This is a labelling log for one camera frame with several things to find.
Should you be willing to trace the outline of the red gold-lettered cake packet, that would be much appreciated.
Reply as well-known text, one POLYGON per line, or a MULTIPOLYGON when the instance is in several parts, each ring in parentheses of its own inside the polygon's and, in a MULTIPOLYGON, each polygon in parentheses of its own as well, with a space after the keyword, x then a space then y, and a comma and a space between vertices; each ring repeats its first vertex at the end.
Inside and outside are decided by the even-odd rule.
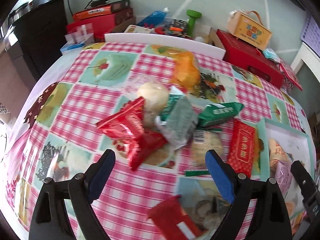
POLYGON ((236 173, 251 177, 255 154, 256 129, 248 124, 234 119, 233 135, 229 146, 227 163, 236 173))

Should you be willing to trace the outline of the small red snack packet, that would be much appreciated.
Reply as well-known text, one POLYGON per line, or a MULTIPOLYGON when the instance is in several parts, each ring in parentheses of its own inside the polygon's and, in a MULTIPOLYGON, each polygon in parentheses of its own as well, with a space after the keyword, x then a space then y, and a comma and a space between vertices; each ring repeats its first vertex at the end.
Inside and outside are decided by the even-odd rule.
POLYGON ((180 205, 181 195, 157 204, 147 213, 165 239, 196 239, 202 231, 180 205))

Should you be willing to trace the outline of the clear green-edged cake packet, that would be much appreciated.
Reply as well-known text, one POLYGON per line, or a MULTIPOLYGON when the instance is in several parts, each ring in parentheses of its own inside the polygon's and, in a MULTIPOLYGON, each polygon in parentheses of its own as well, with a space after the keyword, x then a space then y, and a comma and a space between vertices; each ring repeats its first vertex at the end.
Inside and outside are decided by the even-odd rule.
POLYGON ((184 171, 186 177, 207 175, 205 155, 209 150, 214 150, 220 157, 224 155, 224 147, 221 139, 222 129, 196 129, 190 145, 190 165, 184 171))

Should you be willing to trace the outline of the green mung bean biscuit packet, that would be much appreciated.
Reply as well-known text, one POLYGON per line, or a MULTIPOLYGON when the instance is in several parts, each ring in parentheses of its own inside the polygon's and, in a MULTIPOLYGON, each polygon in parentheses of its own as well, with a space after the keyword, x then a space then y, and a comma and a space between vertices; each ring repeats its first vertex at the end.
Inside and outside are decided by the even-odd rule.
POLYGON ((244 105, 239 102, 212 103, 198 115, 198 126, 209 127, 223 124, 239 115, 243 108, 244 105))

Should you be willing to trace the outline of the grey-green snack packet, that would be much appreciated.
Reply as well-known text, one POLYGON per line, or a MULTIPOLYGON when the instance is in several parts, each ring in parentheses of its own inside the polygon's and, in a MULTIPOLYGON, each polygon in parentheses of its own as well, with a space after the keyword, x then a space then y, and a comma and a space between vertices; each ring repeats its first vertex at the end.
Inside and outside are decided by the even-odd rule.
POLYGON ((185 146, 198 123, 187 96, 175 86, 171 86, 167 104, 155 117, 155 125, 174 149, 185 146))

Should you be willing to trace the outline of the pink snack packet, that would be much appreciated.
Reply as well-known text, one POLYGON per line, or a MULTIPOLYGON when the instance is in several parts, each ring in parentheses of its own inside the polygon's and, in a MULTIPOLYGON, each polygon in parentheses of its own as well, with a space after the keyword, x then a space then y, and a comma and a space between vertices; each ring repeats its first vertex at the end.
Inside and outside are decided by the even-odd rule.
POLYGON ((285 198, 292 182, 291 163, 288 161, 278 161, 274 178, 285 198))

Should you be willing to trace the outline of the beige snack packet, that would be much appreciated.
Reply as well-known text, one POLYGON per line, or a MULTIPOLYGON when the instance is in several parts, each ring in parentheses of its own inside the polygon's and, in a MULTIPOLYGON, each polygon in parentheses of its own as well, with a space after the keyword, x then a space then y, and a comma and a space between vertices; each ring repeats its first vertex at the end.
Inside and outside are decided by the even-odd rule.
POLYGON ((269 148, 270 170, 272 172, 276 171, 277 163, 279 161, 288 162, 288 163, 293 162, 292 154, 285 152, 276 140, 270 138, 268 140, 268 148, 269 148))

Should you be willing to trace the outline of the teal cardboard box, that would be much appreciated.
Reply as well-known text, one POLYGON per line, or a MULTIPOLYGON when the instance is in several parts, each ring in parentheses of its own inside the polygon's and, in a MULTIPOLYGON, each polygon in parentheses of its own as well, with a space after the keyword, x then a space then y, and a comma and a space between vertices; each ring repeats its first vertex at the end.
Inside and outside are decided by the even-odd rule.
POLYGON ((315 177, 310 138, 303 132, 267 118, 257 123, 257 132, 260 147, 259 178, 266 181, 271 177, 277 181, 289 214, 292 233, 296 233, 305 209, 300 187, 290 168, 298 160, 310 176, 315 177))

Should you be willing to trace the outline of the pink checkered tablecloth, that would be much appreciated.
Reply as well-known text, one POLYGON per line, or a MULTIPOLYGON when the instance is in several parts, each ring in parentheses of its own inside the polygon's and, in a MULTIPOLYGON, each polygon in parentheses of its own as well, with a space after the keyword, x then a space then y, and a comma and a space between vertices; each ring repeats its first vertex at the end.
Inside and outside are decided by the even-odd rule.
POLYGON ((196 199, 217 195, 207 176, 184 178, 186 170, 202 168, 198 148, 186 145, 173 150, 164 145, 131 171, 121 141, 96 127, 136 96, 146 82, 178 88, 196 113, 211 103, 239 102, 238 118, 268 135, 315 170, 315 147, 301 106, 262 78, 218 60, 195 53, 202 87, 182 87, 173 80, 181 48, 143 43, 96 43, 80 52, 72 64, 57 61, 57 74, 38 85, 49 96, 36 102, 40 111, 28 114, 34 124, 16 139, 7 153, 3 179, 5 199, 1 211, 20 239, 27 239, 37 197, 46 176, 67 180, 98 160, 107 148, 116 153, 116 165, 93 209, 112 239, 161 239, 160 231, 146 218, 149 208, 175 193, 191 192, 196 199))

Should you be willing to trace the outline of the large red gift box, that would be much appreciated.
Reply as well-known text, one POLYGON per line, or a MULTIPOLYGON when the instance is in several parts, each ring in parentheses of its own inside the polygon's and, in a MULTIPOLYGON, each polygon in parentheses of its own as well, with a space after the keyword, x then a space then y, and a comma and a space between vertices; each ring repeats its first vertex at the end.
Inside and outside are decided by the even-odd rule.
POLYGON ((251 72, 277 88, 281 87, 284 78, 279 67, 264 57, 258 48, 226 31, 217 29, 216 34, 226 50, 224 61, 251 72))

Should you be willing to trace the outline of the clear acrylic box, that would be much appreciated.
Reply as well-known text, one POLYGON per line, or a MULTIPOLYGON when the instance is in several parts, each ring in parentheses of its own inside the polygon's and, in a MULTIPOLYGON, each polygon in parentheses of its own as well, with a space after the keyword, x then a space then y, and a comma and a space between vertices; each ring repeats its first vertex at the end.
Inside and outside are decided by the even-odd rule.
POLYGON ((65 35, 65 38, 67 43, 69 44, 78 44, 81 42, 86 42, 90 38, 94 40, 93 25, 91 23, 80 25, 69 31, 65 35))

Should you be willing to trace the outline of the black cabinet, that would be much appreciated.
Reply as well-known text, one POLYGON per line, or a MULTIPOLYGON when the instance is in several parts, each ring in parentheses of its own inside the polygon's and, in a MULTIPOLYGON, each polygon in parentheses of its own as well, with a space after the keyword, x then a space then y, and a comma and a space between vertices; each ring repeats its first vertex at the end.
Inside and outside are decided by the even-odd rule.
POLYGON ((14 34, 35 80, 62 56, 66 25, 63 0, 44 3, 14 22, 14 34))

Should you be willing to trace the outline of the red box stack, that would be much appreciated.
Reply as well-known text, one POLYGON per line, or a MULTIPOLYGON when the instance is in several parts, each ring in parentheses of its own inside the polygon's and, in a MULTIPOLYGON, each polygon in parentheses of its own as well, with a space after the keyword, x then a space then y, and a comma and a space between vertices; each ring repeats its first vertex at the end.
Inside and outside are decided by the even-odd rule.
POLYGON ((108 33, 123 33, 126 28, 135 24, 136 18, 132 8, 127 8, 114 14, 95 16, 84 20, 72 22, 66 26, 67 32, 76 29, 84 24, 91 24, 93 34, 96 41, 102 41, 105 34, 108 33))

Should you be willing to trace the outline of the blue water bottle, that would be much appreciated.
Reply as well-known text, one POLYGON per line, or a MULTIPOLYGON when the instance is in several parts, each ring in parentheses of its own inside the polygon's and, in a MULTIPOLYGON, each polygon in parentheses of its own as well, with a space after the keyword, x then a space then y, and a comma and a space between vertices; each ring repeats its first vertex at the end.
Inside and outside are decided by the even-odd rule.
POLYGON ((151 13, 149 16, 142 19, 137 23, 139 27, 153 28, 161 24, 169 13, 169 8, 166 7, 163 10, 157 10, 151 13))

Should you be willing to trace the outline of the orange flat box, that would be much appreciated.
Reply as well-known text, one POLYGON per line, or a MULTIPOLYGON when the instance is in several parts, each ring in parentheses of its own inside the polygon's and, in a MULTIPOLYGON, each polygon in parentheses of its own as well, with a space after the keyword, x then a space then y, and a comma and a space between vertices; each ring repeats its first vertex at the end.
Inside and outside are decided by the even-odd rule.
POLYGON ((74 21, 84 20, 96 16, 110 15, 130 7, 130 0, 121 0, 109 4, 101 5, 83 11, 76 12, 73 15, 74 21))

